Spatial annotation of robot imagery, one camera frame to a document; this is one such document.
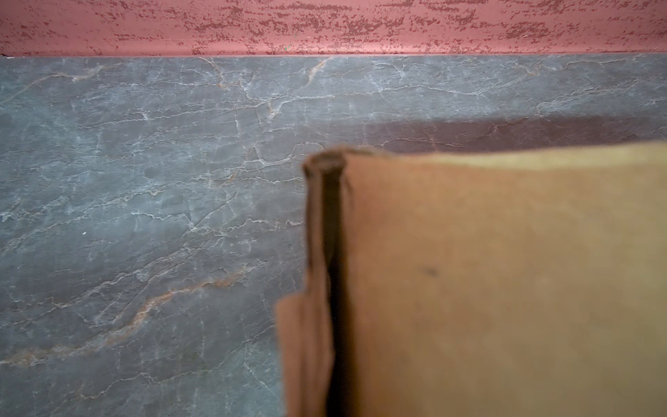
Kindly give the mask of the brown cardboard box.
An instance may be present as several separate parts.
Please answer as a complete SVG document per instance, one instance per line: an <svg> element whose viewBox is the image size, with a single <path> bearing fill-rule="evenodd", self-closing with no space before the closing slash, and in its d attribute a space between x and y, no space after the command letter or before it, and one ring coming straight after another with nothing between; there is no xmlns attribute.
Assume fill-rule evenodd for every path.
<svg viewBox="0 0 667 417"><path fill-rule="evenodd" d="M666 146L304 164L290 416L663 416Z"/></svg>

